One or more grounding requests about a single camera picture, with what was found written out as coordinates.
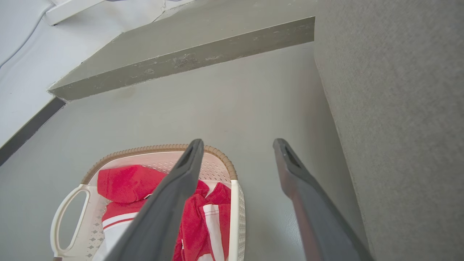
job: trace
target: brown woven rim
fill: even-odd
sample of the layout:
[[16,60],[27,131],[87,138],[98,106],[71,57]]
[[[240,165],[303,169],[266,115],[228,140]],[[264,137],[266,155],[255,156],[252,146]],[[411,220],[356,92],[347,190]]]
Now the brown woven rim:
[[[167,152],[167,151],[185,151],[188,147],[188,144],[168,144],[168,145],[156,145],[156,146],[148,146],[148,147],[140,147],[140,148],[135,148],[135,149],[130,149],[130,150],[122,150],[118,151],[115,153],[111,153],[107,155],[106,157],[102,158],[100,161],[98,161],[93,167],[87,172],[85,175],[84,179],[82,180],[81,184],[87,185],[90,182],[90,179],[97,173],[97,171],[103,167],[106,163],[118,159],[118,158],[123,158],[127,156],[134,156],[134,155],[140,155],[140,154],[147,154],[147,153],[153,153],[153,152]],[[232,162],[229,160],[229,158],[222,153],[220,150],[211,147],[211,146],[205,146],[205,153],[211,154],[213,156],[216,156],[218,159],[224,163],[224,165],[227,168],[227,171],[229,172],[229,175],[231,177],[231,180],[237,180],[237,172],[235,171],[235,168],[232,164]]]

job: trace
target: painted concrete floor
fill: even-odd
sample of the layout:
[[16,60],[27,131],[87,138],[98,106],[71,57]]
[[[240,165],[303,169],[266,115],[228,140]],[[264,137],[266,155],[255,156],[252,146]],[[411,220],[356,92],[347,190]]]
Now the painted concrete floor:
[[[247,212],[245,260],[303,260],[294,210],[277,175],[277,137],[287,139],[365,241],[308,43],[68,104],[0,167],[0,259],[51,260],[55,210],[105,155],[202,138],[236,167]],[[63,230],[71,235],[74,227]]]

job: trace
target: laundry basket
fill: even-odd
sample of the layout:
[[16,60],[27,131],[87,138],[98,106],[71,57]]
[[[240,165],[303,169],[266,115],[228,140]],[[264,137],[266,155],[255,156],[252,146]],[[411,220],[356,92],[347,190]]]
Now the laundry basket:
[[[169,173],[187,146],[188,144],[171,144],[124,150],[97,162],[87,172],[81,184],[61,202],[55,213],[50,231],[50,243],[55,256],[53,260],[91,261],[104,240],[102,216],[109,200],[97,192],[100,170],[138,164]],[[245,252],[245,199],[232,162],[220,150],[205,146],[199,179],[221,182],[231,188],[229,261],[242,261]],[[84,207],[71,243],[62,249],[58,239],[61,219],[69,203],[82,191],[86,193]]]

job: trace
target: folded clothes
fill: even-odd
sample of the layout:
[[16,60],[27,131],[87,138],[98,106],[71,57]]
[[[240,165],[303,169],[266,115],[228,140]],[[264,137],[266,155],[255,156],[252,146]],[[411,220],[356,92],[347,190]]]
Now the folded clothes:
[[[102,217],[105,239],[93,261],[111,251],[166,174],[140,165],[101,170],[98,193],[112,202]],[[222,183],[198,181],[187,199],[173,261],[225,261],[229,253],[231,190]]]

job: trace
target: cable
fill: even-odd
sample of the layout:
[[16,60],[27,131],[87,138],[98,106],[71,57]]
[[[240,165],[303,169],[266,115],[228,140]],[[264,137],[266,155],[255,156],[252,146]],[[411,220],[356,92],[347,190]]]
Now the cable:
[[40,13],[39,15],[39,19],[37,19],[37,22],[35,23],[35,26],[34,26],[34,29],[32,29],[32,31],[29,33],[29,35],[27,36],[26,40],[24,40],[24,42],[5,60],[1,63],[0,65],[0,69],[2,68],[2,66],[7,63],[13,56],[15,56],[15,54],[17,54],[21,48],[23,48],[23,46],[26,44],[26,42],[29,40],[29,38],[32,36],[32,34],[34,33],[35,29],[37,29],[37,26],[39,25],[40,23],[40,20],[42,20],[42,17],[45,15],[45,13],[50,10],[52,7],[54,7],[55,5],[54,4],[51,4],[50,6],[48,6],[47,8],[45,8],[44,11],[42,11],[42,13]]

